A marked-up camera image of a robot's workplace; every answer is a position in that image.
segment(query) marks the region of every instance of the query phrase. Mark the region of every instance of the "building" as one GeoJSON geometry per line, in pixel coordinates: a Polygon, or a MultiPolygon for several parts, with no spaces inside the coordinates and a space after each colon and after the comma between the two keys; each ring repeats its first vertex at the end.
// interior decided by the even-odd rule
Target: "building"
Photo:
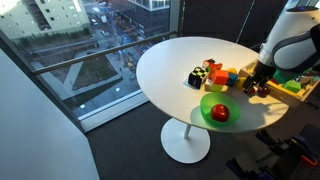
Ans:
{"type": "Polygon", "coordinates": [[[11,40],[89,26],[80,0],[0,0],[0,17],[0,28],[11,40]]]}
{"type": "Polygon", "coordinates": [[[134,27],[142,37],[151,37],[168,31],[169,2],[168,0],[111,0],[116,14],[134,27]]]}

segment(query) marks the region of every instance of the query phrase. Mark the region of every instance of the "glass window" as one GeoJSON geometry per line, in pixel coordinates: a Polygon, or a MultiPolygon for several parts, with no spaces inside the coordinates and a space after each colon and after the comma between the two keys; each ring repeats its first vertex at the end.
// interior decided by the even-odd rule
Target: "glass window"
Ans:
{"type": "MultiPolygon", "coordinates": [[[[106,6],[91,0],[40,2],[22,3],[19,11],[30,13],[23,19],[19,11],[8,9],[1,16],[5,23],[0,24],[1,30],[19,49],[26,59],[25,63],[33,71],[72,59],[91,57],[92,54],[169,31],[169,7],[152,11],[149,9],[152,0],[109,0],[106,6]],[[78,5],[84,2],[88,5],[78,9],[78,5]],[[53,9],[59,12],[59,16],[47,17],[46,13],[53,9]],[[10,14],[12,18],[6,20],[4,17],[10,14]]],[[[159,38],[92,57],[38,77],[47,82],[48,88],[57,94],[70,113],[84,120],[124,102],[139,90],[135,74],[139,58],[162,40],[159,38]]]]}

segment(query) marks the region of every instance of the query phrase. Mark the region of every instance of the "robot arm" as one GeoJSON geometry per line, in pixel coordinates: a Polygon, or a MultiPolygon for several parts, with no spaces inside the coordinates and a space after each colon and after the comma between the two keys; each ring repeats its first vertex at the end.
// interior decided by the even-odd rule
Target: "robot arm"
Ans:
{"type": "Polygon", "coordinates": [[[282,13],[261,48],[253,76],[243,84],[244,92],[263,86],[276,70],[297,76],[314,66],[320,60],[319,23],[316,7],[296,7],[282,13]]]}

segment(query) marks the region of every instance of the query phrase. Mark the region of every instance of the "red apple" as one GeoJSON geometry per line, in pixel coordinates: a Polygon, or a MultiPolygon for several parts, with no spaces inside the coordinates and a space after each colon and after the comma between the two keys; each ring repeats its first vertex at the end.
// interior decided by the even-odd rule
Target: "red apple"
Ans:
{"type": "Polygon", "coordinates": [[[257,92],[260,97],[267,97],[270,94],[270,89],[267,86],[262,86],[258,88],[257,92]]]}
{"type": "Polygon", "coordinates": [[[219,122],[226,122],[229,119],[229,108],[223,104],[216,104],[211,108],[210,116],[219,122]]]}

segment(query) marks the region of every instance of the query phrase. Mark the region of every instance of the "car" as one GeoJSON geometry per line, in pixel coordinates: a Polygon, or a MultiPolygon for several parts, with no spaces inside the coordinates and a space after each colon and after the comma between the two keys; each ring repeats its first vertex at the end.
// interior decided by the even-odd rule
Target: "car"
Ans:
{"type": "Polygon", "coordinates": [[[95,20],[95,19],[90,19],[90,23],[92,26],[99,26],[97,20],[95,20]]]}

